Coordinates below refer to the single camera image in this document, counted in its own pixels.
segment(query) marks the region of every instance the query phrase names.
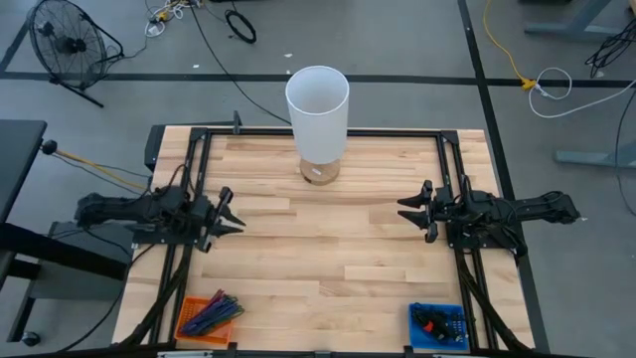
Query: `gray floor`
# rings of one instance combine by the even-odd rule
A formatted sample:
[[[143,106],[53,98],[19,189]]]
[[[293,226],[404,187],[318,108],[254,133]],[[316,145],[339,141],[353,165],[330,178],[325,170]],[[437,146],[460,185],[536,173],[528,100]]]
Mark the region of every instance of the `gray floor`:
[[[0,2],[0,48],[13,41],[33,1]],[[150,5],[160,3],[149,0]],[[143,41],[141,0],[78,0],[101,26],[112,31],[127,54]],[[587,79],[583,62],[598,43],[526,36],[524,21],[554,21],[571,16],[582,0],[568,6],[527,5],[493,1],[491,30],[515,55],[520,71],[534,77],[546,67],[561,67],[575,79]],[[229,39],[229,29],[205,11],[198,15],[211,45],[226,67],[237,74],[285,74],[309,65],[334,66],[346,74],[473,77],[461,18],[455,1],[445,0],[259,0],[240,1],[239,9],[258,31],[258,43]],[[511,79],[505,55],[485,37],[481,15],[485,0],[468,2],[474,31],[488,78]],[[626,0],[616,0],[597,24],[622,27],[629,20]],[[226,5],[212,5],[223,14]],[[218,74],[196,31],[192,15],[169,23],[166,33],[148,41],[138,58],[113,67],[114,73]],[[602,70],[604,80],[631,80],[634,52]],[[43,71],[28,38],[10,72]],[[254,100],[285,114],[282,83],[243,83]],[[618,117],[627,96],[562,119],[541,119],[530,112],[525,92],[489,88],[515,192],[536,196],[550,190],[569,193],[588,218],[573,226],[532,223],[525,226],[539,298],[551,348],[555,353],[595,357],[630,356],[636,316],[636,242],[634,218],[624,209],[611,169],[556,164],[553,151],[612,149]],[[616,89],[574,89],[559,103],[537,98],[543,112],[559,112],[615,92]],[[34,81],[0,81],[0,117],[43,119],[47,138],[63,150],[96,162],[144,170],[143,147],[155,123],[228,120],[234,109],[245,124],[273,125],[228,83],[102,82],[88,92],[102,100],[99,109],[71,93]],[[352,84],[351,126],[486,128],[476,87],[404,84]],[[627,115],[623,139],[635,139],[636,109]],[[636,182],[624,173],[626,194],[636,203]],[[76,200],[92,191],[125,195],[57,159],[39,156],[12,212],[10,221],[46,232],[52,221],[67,221]],[[0,293],[0,337],[24,283],[11,280]],[[79,337],[107,309],[107,301],[37,303],[29,329],[46,339],[36,348],[0,343],[0,354],[52,351]],[[81,320],[74,313],[82,312]],[[83,347],[109,342],[111,317]]]

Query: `orange tray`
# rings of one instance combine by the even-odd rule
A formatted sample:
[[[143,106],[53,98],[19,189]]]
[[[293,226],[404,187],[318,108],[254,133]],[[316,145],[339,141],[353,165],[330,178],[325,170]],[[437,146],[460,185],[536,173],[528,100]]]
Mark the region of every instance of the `orange tray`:
[[[192,342],[204,342],[212,344],[228,345],[230,343],[230,336],[232,335],[233,322],[228,321],[221,324],[217,329],[209,332],[205,336],[187,336],[180,333],[181,327],[186,324],[192,317],[197,315],[205,306],[210,302],[209,298],[186,296],[181,305],[181,312],[179,313],[179,322],[177,329],[175,330],[175,339],[187,340]]]

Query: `blue container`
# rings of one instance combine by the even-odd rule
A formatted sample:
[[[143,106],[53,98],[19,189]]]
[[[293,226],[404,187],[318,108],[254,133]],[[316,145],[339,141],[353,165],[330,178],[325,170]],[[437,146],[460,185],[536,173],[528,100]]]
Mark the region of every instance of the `blue container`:
[[[448,319],[448,325],[455,329],[460,334],[461,338],[458,341],[453,339],[447,339],[445,341],[438,341],[430,333],[425,332],[422,327],[419,326],[417,321],[413,319],[412,311],[416,306],[423,307],[424,309],[434,309],[446,313],[449,317],[453,314],[458,314],[464,317],[464,311],[461,305],[458,304],[429,304],[429,303],[411,303],[408,305],[408,335],[410,337],[410,346],[413,348],[425,348],[435,350],[468,350],[468,339],[466,339],[466,322],[452,321]]]

